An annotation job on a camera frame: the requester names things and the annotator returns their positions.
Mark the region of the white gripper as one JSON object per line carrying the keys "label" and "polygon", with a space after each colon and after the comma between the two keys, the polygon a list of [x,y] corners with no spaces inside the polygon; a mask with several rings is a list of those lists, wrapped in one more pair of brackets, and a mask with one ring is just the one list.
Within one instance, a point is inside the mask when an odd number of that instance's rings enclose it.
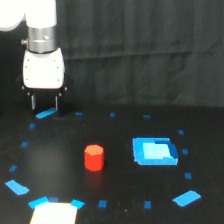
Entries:
{"label": "white gripper", "polygon": [[[60,89],[64,83],[65,66],[60,48],[47,54],[25,51],[23,83],[29,89]],[[55,108],[63,114],[63,91],[55,96]],[[30,92],[31,109],[36,108],[36,94]]]}

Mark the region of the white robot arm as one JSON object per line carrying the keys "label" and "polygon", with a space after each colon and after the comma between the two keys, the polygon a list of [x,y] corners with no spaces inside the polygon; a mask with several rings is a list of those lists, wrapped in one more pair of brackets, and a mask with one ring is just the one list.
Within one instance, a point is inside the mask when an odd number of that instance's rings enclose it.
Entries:
{"label": "white robot arm", "polygon": [[61,110],[65,65],[56,42],[56,0],[0,0],[0,31],[15,30],[26,22],[28,37],[23,58],[23,86],[36,109],[35,90],[57,90],[55,111]]}

